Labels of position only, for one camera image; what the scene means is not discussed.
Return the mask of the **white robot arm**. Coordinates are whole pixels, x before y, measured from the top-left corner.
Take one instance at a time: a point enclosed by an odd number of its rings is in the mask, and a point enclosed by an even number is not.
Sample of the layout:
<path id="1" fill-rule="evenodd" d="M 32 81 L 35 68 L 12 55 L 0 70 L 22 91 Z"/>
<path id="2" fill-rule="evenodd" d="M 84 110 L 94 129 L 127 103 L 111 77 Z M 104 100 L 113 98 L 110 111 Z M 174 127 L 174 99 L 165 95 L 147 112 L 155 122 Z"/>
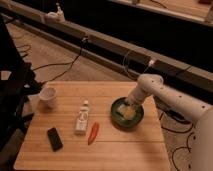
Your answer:
<path id="1" fill-rule="evenodd" d="M 165 85 L 163 77 L 156 74 L 141 74 L 126 100 L 130 105 L 141 105 L 150 95 L 195 125 L 191 171 L 213 171 L 213 105 Z"/>

